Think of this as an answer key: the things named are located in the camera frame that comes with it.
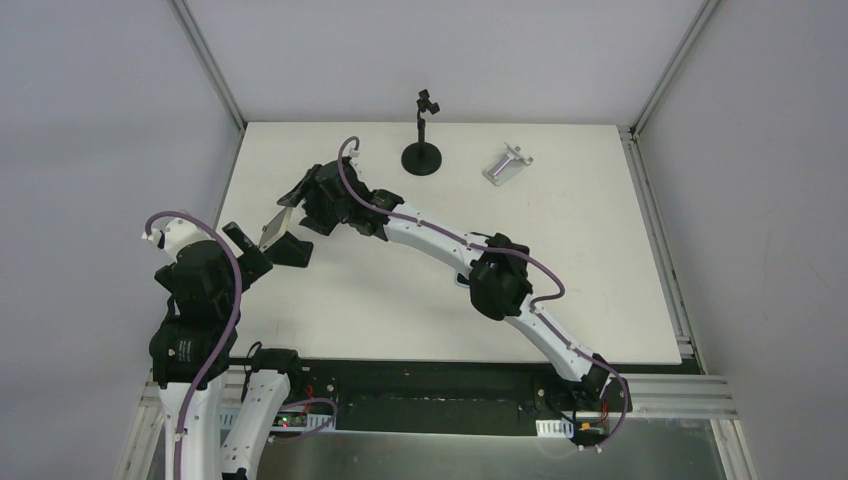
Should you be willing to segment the black folding phone stand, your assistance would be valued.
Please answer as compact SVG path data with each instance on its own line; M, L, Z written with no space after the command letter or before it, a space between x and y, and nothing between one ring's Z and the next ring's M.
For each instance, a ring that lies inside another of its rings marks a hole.
M305 269L310 264L313 249L313 242L285 233L264 251L264 255L275 266Z

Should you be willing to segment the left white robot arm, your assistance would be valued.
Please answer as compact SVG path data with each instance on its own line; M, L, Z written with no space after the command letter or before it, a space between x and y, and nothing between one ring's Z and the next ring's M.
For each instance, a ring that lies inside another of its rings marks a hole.
M253 479L283 404L305 390L300 358L258 349L249 361L241 407L227 436L219 425L230 352L243 294L272 262L231 222L235 255L203 223L174 217L147 235L172 259L155 280L168 292L167 313L149 343L152 376L165 409L169 479Z

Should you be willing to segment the light blue cased phone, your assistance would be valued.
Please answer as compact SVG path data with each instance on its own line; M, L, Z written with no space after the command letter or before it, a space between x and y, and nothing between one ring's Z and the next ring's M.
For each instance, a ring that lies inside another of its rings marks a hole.
M470 288L470 280L469 280L466 276L464 276L464 275L462 275L462 274L460 274L460 273L456 273L456 275L455 275L455 283L456 283L456 285L457 285L457 286L459 286L460 288L464 288L464 289L469 289L469 288Z

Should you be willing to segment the black gooseneck phone stand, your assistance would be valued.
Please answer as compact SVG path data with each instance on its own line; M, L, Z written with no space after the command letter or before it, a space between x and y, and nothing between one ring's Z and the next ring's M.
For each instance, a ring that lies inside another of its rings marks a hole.
M426 140L427 121L424 114L435 115L440 111L437 102L433 102L427 89L418 93L416 100L416 131L417 140L408 145L401 155L404 170L414 176L429 176L442 166L440 150Z

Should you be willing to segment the cream cased phone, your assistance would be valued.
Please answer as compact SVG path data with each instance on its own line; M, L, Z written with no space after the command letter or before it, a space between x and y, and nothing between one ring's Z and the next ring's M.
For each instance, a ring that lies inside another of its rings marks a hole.
M287 233L291 216L292 208L283 207L266 225L263 226L259 240L259 249L261 251L268 250Z

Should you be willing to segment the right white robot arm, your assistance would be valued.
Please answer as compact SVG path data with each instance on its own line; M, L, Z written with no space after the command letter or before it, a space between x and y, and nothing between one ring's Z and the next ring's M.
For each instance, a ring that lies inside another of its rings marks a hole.
M623 411L630 411L627 380L555 321L543 306L548 296L535 295L528 268L534 266L546 275L552 272L531 257L528 247L500 233L452 230L426 218L401 196L368 188L349 157L313 165L277 203L302 208L301 225L321 235L345 224L363 236L412 248L451 267L464 280L478 313L515 328L568 382L573 405L595 408L614 383L620 388Z

